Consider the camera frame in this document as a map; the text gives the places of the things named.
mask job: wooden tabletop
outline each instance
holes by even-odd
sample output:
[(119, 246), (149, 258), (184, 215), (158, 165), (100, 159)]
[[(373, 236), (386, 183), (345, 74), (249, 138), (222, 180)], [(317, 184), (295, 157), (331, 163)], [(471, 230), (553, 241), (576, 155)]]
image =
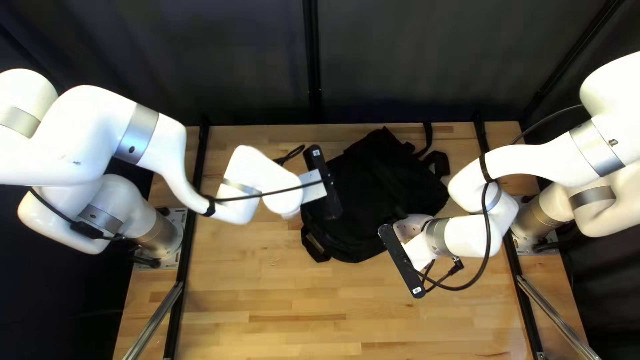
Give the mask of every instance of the wooden tabletop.
[[(210, 131), (202, 192), (215, 194), (234, 148), (251, 145), (270, 158), (316, 143), (331, 159), (382, 124), (217, 126)], [(387, 124), (401, 141), (424, 146), (421, 124)], [(491, 148), (519, 132), (516, 122), (486, 123)], [(468, 122), (434, 123), (432, 149), (446, 152), (455, 174), (480, 155)], [(187, 171), (193, 173), (197, 128), (188, 128)], [(306, 172), (302, 156), (286, 164)], [(532, 176), (500, 180), (512, 195), (538, 192)], [(182, 207), (161, 177), (153, 206)], [(437, 217), (466, 215), (450, 200)], [(504, 248), (464, 291), (435, 290), (414, 299), (385, 252), (358, 264), (316, 263), (300, 243), (301, 220), (282, 220), (262, 204), (245, 226), (198, 218), (179, 340), (180, 359), (530, 359)], [(462, 284), (481, 259), (447, 283)], [(559, 256), (521, 256), (528, 278), (576, 328), (584, 331)], [(439, 277), (449, 262), (436, 262)], [(114, 359), (121, 359), (175, 282), (175, 270), (134, 272)], [(534, 308), (545, 351), (572, 359), (570, 347)], [(168, 316), (140, 359), (162, 359)]]

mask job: cable connector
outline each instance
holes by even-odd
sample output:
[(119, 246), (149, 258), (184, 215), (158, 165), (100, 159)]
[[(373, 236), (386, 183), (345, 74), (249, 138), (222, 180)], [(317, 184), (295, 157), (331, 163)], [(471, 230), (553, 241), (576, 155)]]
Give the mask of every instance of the cable connector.
[(459, 272), (460, 270), (464, 269), (465, 265), (462, 263), (462, 260), (460, 260), (460, 258), (458, 256), (454, 256), (453, 257), (453, 266), (451, 267), (451, 269), (449, 269), (449, 271), (447, 272), (447, 274), (449, 274), (449, 276), (455, 274), (456, 272)]

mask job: black backdrop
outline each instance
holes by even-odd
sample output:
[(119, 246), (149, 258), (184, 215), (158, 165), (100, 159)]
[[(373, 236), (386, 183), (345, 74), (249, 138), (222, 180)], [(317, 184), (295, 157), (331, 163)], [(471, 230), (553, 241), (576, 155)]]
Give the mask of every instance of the black backdrop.
[[(593, 19), (620, 2), (552, 91), (536, 98)], [(480, 110), (527, 127), (577, 103), (592, 70), (640, 50), (637, 0), (324, 0), (317, 10), (325, 123), (457, 121)], [(308, 110), (302, 1), (5, 0), (0, 71), (15, 67), (39, 71), (59, 92), (101, 86), (187, 125), (203, 115), (214, 124), (318, 121)], [(587, 118), (559, 119), (529, 141)], [(150, 174), (124, 173), (148, 191)], [(0, 186), (3, 358), (109, 359), (131, 271), (125, 249), (89, 256), (26, 229), (15, 215), (25, 191)], [(627, 251), (600, 240), (573, 249), (589, 340), (610, 358), (636, 350), (612, 340), (638, 333), (640, 315), (620, 300), (640, 299), (628, 281), (636, 268), (613, 265), (635, 251), (633, 231), (616, 238)], [(586, 283), (581, 274), (603, 263), (614, 270)]]
[[(517, 119), (605, 3), (320, 1), (323, 121)], [(0, 23), (60, 90), (101, 86), (185, 124), (302, 123), (301, 4), (5, 0)]]

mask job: black backpack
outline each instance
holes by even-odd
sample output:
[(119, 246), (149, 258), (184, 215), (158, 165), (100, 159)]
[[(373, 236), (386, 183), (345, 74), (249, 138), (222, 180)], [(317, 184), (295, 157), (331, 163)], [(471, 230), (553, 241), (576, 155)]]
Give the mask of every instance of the black backpack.
[(386, 250), (379, 226), (410, 213), (435, 215), (442, 209), (449, 194), (440, 178), (449, 175), (449, 160), (438, 151), (419, 160), (433, 137), (431, 124), (425, 123), (424, 130), (427, 146), (415, 154), (412, 144), (402, 144), (383, 127), (327, 161), (342, 216), (327, 219), (313, 202), (301, 207), (302, 244), (317, 262), (332, 257), (348, 263), (369, 259)]

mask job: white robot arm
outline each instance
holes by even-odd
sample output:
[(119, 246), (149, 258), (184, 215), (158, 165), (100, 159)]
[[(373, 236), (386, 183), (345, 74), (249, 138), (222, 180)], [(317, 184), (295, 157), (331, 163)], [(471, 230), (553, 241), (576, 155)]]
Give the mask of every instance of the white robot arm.
[[(199, 214), (233, 224), (253, 217), (259, 198), (220, 202), (198, 194), (186, 179), (185, 127), (163, 114), (95, 86), (58, 97), (41, 75), (24, 69), (0, 74), (0, 184), (35, 187), (57, 212), (27, 193), (20, 219), (30, 228), (77, 250), (96, 254), (118, 233), (151, 248), (155, 257), (179, 243), (166, 221), (128, 180), (103, 173), (111, 157), (161, 174), (177, 198)], [(217, 198), (255, 195), (301, 186), (298, 176), (258, 150), (233, 153)], [(295, 215), (303, 190), (263, 197), (283, 217)], [(89, 238), (70, 227), (81, 221), (102, 231)]]
[[(540, 194), (539, 204), (545, 206), (557, 226), (575, 217), (588, 235), (600, 236), (638, 224), (640, 209), (634, 195), (640, 193), (640, 186), (634, 180), (640, 176), (635, 164), (640, 159), (640, 122), (636, 121), (639, 96), (640, 53), (600, 67), (580, 88), (580, 99), (591, 120), (542, 145), (509, 145), (488, 152), (484, 156), (485, 173), (478, 159), (451, 179), (451, 198), (470, 214), (482, 213), (481, 194), (488, 181), (510, 174), (530, 174), (555, 182)], [(611, 191), (601, 186), (610, 186)], [(585, 195), (592, 188), (600, 189), (591, 190), (591, 197)], [(571, 199), (576, 200), (575, 194), (580, 193), (579, 203), (574, 201), (571, 205)], [(490, 255), (494, 255), (518, 214), (518, 205), (496, 183), (491, 183), (486, 208), (491, 229)], [(529, 214), (528, 220), (525, 215), (522, 218), (513, 226), (516, 234), (534, 230), (547, 233), (553, 229), (531, 226), (535, 215)], [(544, 223), (544, 219), (536, 219), (534, 223)], [(399, 239), (411, 238), (403, 247), (417, 270), (437, 255), (484, 256), (486, 231), (482, 215), (423, 218), (417, 225), (424, 229), (417, 235), (403, 233), (402, 227), (394, 226)]]

